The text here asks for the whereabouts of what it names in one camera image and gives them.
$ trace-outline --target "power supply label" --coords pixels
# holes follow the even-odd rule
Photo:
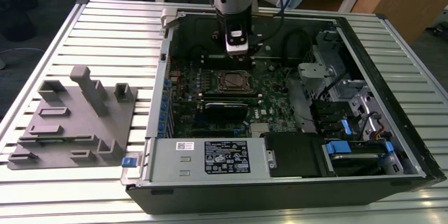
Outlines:
[[[208,174],[249,173],[247,141],[205,142],[205,172]]]

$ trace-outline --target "metal slatted surface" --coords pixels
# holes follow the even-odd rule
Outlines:
[[[127,82],[139,87],[128,152],[143,150],[152,85],[157,69],[161,36],[160,12],[179,4],[91,0],[79,10],[45,66],[44,79],[73,85],[68,73],[73,65],[91,66],[92,76],[105,86]],[[183,7],[208,9],[203,5]],[[331,12],[303,11],[312,15]],[[368,14],[343,15],[361,40],[377,69],[416,125],[433,156],[448,173],[448,106],[445,94],[409,55],[385,24]],[[120,184],[121,167],[67,168],[11,171],[8,154],[15,151],[40,96],[29,99],[11,125],[0,155],[0,223],[96,223],[160,221],[180,223],[383,223],[404,218],[409,223],[443,223],[448,212],[448,182],[412,193],[396,194],[368,206],[300,209],[300,211],[240,212],[221,215],[149,216],[129,199]],[[136,169],[127,173],[137,176]]]

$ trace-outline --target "motherboard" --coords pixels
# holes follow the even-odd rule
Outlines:
[[[251,70],[211,70],[175,62],[175,137],[259,137],[296,131],[285,80],[295,69],[255,60]]]

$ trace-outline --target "white wire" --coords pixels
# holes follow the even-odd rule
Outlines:
[[[3,54],[5,52],[16,51],[16,50],[31,50],[31,51],[39,51],[43,54],[45,53],[45,51],[43,51],[41,49],[24,47],[24,48],[12,48],[12,49],[4,50],[4,51],[0,52],[0,54]]]

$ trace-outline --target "cpu socket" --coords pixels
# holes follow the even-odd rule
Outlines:
[[[253,89],[249,84],[249,76],[247,71],[227,71],[219,73],[219,92],[224,94],[252,93]]]

